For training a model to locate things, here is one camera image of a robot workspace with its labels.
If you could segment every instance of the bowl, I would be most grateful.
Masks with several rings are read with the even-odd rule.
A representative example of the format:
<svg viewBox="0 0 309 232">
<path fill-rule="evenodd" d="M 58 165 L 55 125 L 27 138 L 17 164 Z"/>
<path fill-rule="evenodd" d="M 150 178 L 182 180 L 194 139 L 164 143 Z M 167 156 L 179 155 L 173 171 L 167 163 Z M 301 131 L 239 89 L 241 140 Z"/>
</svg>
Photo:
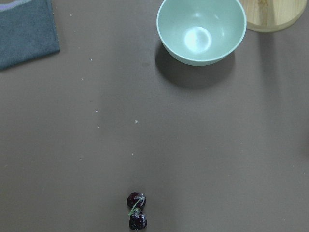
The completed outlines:
<svg viewBox="0 0 309 232">
<path fill-rule="evenodd" d="M 164 0 L 156 26 L 166 50 L 182 63 L 222 60 L 241 43 L 246 14 L 239 0 Z"/>
</svg>

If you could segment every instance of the cherry stem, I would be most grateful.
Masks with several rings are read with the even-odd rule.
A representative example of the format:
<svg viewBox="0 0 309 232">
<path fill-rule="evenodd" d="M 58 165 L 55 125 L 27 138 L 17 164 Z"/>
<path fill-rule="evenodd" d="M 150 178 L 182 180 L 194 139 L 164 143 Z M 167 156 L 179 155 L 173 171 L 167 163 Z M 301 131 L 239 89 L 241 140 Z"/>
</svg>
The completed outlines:
<svg viewBox="0 0 309 232">
<path fill-rule="evenodd" d="M 136 203 L 134 204 L 134 206 L 132 207 L 130 213 L 128 214 L 129 216 L 131 216 L 131 215 L 133 214 L 133 212 L 136 210 L 135 207 L 137 206 L 138 202 L 140 202 L 140 199 L 138 199 L 137 202 L 136 202 Z"/>
</svg>

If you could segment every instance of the bowl rim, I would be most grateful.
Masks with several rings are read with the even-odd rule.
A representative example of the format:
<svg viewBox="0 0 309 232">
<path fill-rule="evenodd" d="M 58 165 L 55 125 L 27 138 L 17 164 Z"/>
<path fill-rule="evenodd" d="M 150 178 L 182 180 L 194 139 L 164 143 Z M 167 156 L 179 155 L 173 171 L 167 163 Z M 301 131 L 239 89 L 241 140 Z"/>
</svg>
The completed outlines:
<svg viewBox="0 0 309 232">
<path fill-rule="evenodd" d="M 178 53 L 176 53 L 173 49 L 171 49 L 167 44 L 166 42 L 164 41 L 161 33 L 160 33 L 160 29 L 159 29 L 159 15 L 160 15 L 160 12 L 161 12 L 161 9 L 162 7 L 164 6 L 165 2 L 166 1 L 169 1 L 169 0 L 164 0 L 162 3 L 161 3 L 161 6 L 158 10 L 158 13 L 157 13 L 157 16 L 156 16 L 156 29 L 158 31 L 158 34 L 159 34 L 159 37 L 161 39 L 161 42 L 162 44 L 168 49 L 170 50 L 171 52 L 173 52 L 175 55 L 177 55 L 178 57 L 182 58 L 182 59 L 185 59 L 185 60 L 188 60 L 188 61 L 192 61 L 192 62 L 212 62 L 212 61 L 215 61 L 215 60 L 221 60 L 223 59 L 224 57 L 228 56 L 230 53 L 232 53 L 241 43 L 241 41 L 243 40 L 245 34 L 246 34 L 246 30 L 247 30 L 247 17 L 246 17 L 246 13 L 245 13 L 245 10 L 243 9 L 243 6 L 242 4 L 239 2 L 239 0 L 234 0 L 234 2 L 236 2 L 239 7 L 240 7 L 240 10 L 242 12 L 242 16 L 243 16 L 243 20 L 244 20 L 244 27 L 243 27 L 243 31 L 242 31 L 242 35 L 241 37 L 239 38 L 239 41 L 236 43 L 235 46 L 232 47 L 232 49 L 230 49 L 228 52 L 224 53 L 223 55 L 220 55 L 218 57 L 215 57 L 215 58 L 212 58 L 212 59 L 191 59 L 191 58 L 187 58 L 187 57 L 184 57 L 182 55 L 179 55 Z"/>
</svg>

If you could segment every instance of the towel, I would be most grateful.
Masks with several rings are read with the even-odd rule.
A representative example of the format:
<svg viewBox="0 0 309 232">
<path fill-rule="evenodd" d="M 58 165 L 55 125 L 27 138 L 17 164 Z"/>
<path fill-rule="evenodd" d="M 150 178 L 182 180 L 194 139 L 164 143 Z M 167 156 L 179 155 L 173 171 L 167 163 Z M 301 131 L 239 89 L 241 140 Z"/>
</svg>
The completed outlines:
<svg viewBox="0 0 309 232">
<path fill-rule="evenodd" d="M 0 4 L 0 70 L 59 51 L 51 0 Z"/>
</svg>

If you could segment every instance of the round wooden board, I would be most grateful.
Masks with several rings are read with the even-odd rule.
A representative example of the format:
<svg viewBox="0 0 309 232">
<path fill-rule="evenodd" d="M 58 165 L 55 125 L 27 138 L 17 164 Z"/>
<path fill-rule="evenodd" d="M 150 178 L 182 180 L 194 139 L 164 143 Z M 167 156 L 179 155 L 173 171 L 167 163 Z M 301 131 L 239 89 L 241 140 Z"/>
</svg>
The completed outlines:
<svg viewBox="0 0 309 232">
<path fill-rule="evenodd" d="M 247 28 L 274 32 L 292 25 L 304 12 L 307 0 L 239 0 L 247 15 Z"/>
</svg>

